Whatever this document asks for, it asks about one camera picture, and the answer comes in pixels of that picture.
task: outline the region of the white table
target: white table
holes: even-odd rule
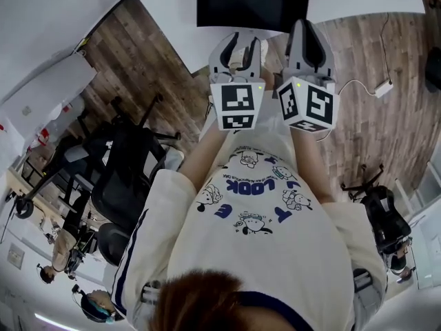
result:
[[[208,64],[218,42],[241,30],[260,39],[279,34],[264,30],[228,27],[196,27],[196,0],[141,0],[190,72]],[[422,0],[309,0],[308,19],[314,23],[377,12],[424,13]]]
[[[25,84],[0,106],[0,174],[93,80],[96,70],[73,54]]]

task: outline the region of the person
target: person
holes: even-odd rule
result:
[[[365,207],[335,201],[315,137],[263,116],[274,102],[158,171],[112,286],[135,329],[361,330],[382,305]]]
[[[397,280],[397,283],[404,283],[407,282],[409,279],[412,278],[413,271],[416,270],[416,267],[405,267],[404,270],[400,273],[400,279]]]
[[[69,261],[70,251],[79,239],[81,217],[90,198],[90,192],[80,190],[80,196],[75,200],[72,208],[64,220],[63,227],[55,239],[52,253],[52,265],[40,269],[40,277],[46,284],[51,284],[55,276],[63,272]]]
[[[113,323],[124,318],[116,311],[110,296],[103,290],[94,290],[91,293],[82,292],[80,307],[84,315],[96,323]]]
[[[384,263],[386,267],[397,276],[404,271],[407,265],[406,254],[408,253],[408,246],[411,240],[407,239],[405,242],[400,242],[396,247],[396,251],[391,254],[384,255]]]

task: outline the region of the white wall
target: white wall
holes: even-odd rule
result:
[[[387,301],[365,331],[436,331],[441,325],[441,287],[412,287]]]
[[[10,328],[11,330],[14,329],[12,309],[2,302],[0,302],[0,321],[7,328]]]
[[[0,0],[0,103],[69,55],[119,0]]]
[[[441,174],[441,134],[438,137],[438,142],[433,150],[430,163],[433,165],[435,172],[439,176]],[[416,188],[416,192],[418,192],[417,198],[421,201],[423,207],[429,205],[433,200],[441,196],[441,186],[438,184],[429,167],[426,168],[421,182]],[[411,197],[415,199],[416,194],[414,193]]]

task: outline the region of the wooden floor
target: wooden floor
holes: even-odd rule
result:
[[[441,12],[427,15],[390,14],[384,47],[394,84],[381,99],[358,84],[342,93],[338,127],[320,143],[337,197],[339,187],[360,179],[360,165],[392,186],[396,178],[406,191],[415,188],[440,132],[441,94],[424,86],[428,49],[440,39]],[[337,89],[359,79],[373,92],[388,77],[380,31],[386,14],[351,17],[321,23],[335,56]],[[283,65],[287,35],[269,41],[265,64],[273,72]],[[203,127],[209,94],[207,68],[191,75],[139,0],[125,0],[93,33],[84,47],[98,75],[83,96],[91,112],[89,124],[114,116],[110,101],[120,96],[125,109],[139,121],[157,92],[164,102],[149,121],[155,130],[182,132],[178,147],[188,154]]]

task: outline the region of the navy collar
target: navy collar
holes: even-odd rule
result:
[[[259,292],[239,292],[242,306],[266,308],[282,315],[296,331],[314,331],[297,312],[276,298]]]

